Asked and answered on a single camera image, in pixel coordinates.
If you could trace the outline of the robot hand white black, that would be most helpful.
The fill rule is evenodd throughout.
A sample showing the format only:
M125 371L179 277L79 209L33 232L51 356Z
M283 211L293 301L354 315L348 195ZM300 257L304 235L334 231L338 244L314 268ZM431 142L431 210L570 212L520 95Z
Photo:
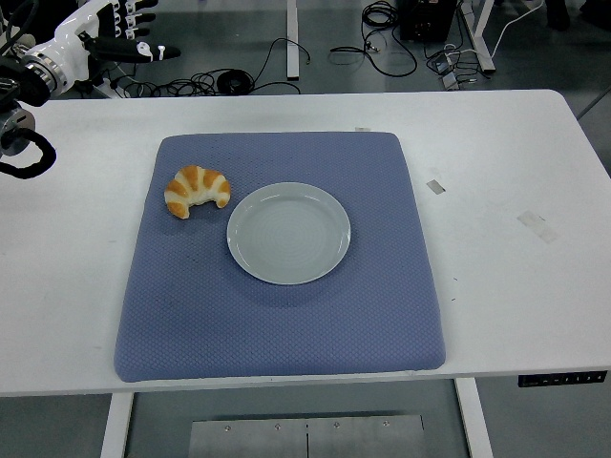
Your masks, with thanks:
M142 28L156 19L156 1L88 1L64 20L41 51L53 62L57 87L64 90L90 77L90 64L152 63L180 57L174 46L144 39Z

